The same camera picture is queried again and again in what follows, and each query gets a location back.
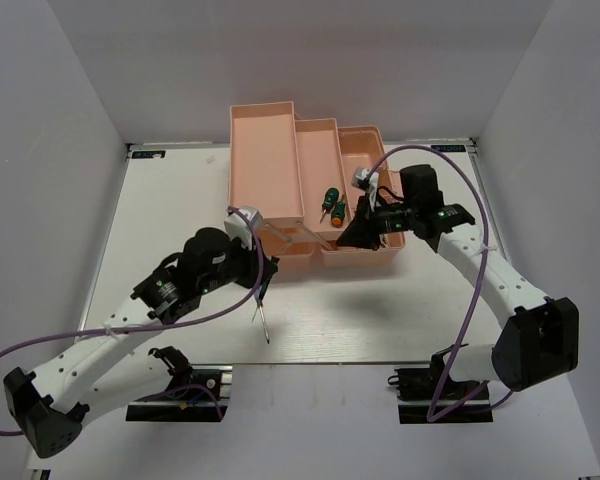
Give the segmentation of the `left table corner label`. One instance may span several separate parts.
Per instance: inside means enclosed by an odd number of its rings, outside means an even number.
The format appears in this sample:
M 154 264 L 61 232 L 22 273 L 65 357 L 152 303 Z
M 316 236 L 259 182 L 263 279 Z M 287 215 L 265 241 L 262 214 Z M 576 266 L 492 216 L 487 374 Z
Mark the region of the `left table corner label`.
M 160 159 L 165 156 L 165 150 L 138 150 L 131 153 L 132 159 Z

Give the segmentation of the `blue red long screwdriver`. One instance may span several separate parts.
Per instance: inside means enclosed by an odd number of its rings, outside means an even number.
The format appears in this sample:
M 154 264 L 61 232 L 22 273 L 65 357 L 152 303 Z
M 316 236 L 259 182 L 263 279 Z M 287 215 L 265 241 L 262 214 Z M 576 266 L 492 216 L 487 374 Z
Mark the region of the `blue red long screwdriver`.
M 268 325 L 266 322 L 266 317 L 265 317 L 265 313 L 264 313 L 264 307 L 262 304 L 260 304 L 258 306 L 258 312 L 261 318 L 261 322 L 262 322 L 262 327 L 263 327 L 263 332 L 264 332 L 264 337 L 265 337 L 265 341 L 268 345 L 270 345 L 270 334 L 269 334 L 269 329 L 268 329 Z

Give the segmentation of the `pink plastic toolbox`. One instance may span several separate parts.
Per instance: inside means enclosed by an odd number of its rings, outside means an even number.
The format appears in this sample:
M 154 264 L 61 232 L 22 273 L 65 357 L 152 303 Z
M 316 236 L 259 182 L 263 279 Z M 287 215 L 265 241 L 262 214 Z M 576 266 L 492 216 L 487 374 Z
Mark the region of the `pink plastic toolbox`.
M 281 267 L 306 268 L 314 258 L 327 267 L 378 267 L 404 249 L 401 233 L 383 236 L 376 251 L 336 244 L 362 194 L 351 183 L 355 171 L 385 152 L 377 127 L 305 120 L 291 101 L 234 105 L 230 124 L 229 203 L 259 211 L 265 252 Z M 330 188 L 345 206 L 341 225 L 322 212 Z

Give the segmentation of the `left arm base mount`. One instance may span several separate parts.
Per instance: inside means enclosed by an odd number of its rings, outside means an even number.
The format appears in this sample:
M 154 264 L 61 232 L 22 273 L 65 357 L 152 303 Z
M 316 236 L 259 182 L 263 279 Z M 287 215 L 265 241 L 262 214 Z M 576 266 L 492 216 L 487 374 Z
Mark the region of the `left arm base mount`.
M 228 365 L 193 366 L 194 387 L 162 394 L 154 400 L 131 403 L 125 420 L 135 423 L 219 423 L 227 413 L 233 368 Z

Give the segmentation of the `green orange stubby screwdriver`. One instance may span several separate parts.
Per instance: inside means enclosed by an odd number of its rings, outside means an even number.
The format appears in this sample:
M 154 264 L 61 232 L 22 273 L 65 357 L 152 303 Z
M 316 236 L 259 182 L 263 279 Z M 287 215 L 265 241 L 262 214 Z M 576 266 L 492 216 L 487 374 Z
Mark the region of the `green orange stubby screwdriver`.
M 335 203 L 330 213 L 331 225 L 340 228 L 343 226 L 346 217 L 346 203 L 344 200 L 339 200 Z

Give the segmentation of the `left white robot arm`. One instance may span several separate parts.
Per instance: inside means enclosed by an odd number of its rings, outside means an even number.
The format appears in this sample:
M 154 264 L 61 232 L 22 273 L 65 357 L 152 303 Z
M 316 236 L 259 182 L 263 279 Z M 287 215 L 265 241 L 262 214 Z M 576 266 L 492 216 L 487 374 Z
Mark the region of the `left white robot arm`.
M 35 454 L 59 454 L 93 420 L 137 399 L 185 396 L 195 384 L 176 348 L 154 347 L 130 369 L 122 361 L 182 324 L 207 294 L 231 284 L 249 297 L 259 294 L 278 262 L 246 225 L 202 228 L 137 284 L 101 328 L 83 331 L 81 340 L 30 371 L 11 370 L 3 379 L 8 410 Z

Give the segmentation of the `table corner label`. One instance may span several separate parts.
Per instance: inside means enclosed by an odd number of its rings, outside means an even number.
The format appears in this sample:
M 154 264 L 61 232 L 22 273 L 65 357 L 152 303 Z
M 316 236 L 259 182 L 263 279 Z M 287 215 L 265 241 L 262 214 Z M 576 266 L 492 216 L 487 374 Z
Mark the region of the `table corner label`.
M 432 149 L 443 153 L 465 153 L 466 146 L 461 144 L 435 144 Z
M 131 153 L 132 159 L 160 159 L 165 156 L 165 150 L 138 150 Z

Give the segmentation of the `right table corner label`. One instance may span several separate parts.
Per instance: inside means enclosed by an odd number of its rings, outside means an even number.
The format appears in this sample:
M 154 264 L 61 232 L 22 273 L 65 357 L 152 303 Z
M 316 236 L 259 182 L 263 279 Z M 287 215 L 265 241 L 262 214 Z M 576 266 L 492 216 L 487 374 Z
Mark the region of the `right table corner label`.
M 466 146 L 461 144 L 435 144 L 432 149 L 443 153 L 465 153 Z

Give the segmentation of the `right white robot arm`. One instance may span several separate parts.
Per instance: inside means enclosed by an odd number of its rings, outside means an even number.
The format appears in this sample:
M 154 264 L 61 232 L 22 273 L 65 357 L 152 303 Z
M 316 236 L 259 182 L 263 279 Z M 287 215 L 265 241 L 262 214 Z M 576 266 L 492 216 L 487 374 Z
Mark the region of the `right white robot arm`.
M 433 390 L 452 399 L 468 381 L 499 381 L 519 392 L 574 370 L 579 359 L 576 305 L 566 297 L 550 298 L 488 249 L 474 217 L 459 204 L 445 203 L 431 166 L 406 167 L 399 175 L 403 196 L 387 202 L 378 194 L 378 174 L 356 169 L 352 184 L 363 194 L 337 245 L 376 250 L 383 235 L 411 231 L 479 289 L 502 326 L 493 345 L 443 354 L 443 366 L 431 374 Z

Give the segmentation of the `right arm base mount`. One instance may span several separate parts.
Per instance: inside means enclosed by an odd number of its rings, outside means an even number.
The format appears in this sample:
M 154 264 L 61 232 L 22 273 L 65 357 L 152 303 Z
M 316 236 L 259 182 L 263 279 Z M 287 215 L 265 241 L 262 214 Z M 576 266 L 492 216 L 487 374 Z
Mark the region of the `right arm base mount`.
M 427 412 L 437 385 L 437 381 L 430 378 L 428 367 L 416 365 L 396 368 L 394 373 L 388 377 L 387 384 L 396 391 L 398 417 L 401 425 L 428 424 Z M 475 381 L 447 380 L 434 413 L 437 414 L 455 402 L 464 400 L 479 386 L 480 383 Z M 487 387 L 483 387 L 476 396 L 438 420 L 439 424 L 492 422 L 493 414 Z

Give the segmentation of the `thin green precision screwdriver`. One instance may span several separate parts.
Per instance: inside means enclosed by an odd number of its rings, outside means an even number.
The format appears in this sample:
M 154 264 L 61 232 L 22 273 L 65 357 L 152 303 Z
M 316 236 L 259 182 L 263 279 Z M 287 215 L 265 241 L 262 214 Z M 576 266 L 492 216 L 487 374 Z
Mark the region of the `thin green precision screwdriver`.
M 263 324 L 266 324 L 264 316 L 264 298 L 271 283 L 271 278 L 264 280 L 255 295 L 256 309 L 254 313 L 259 314 Z

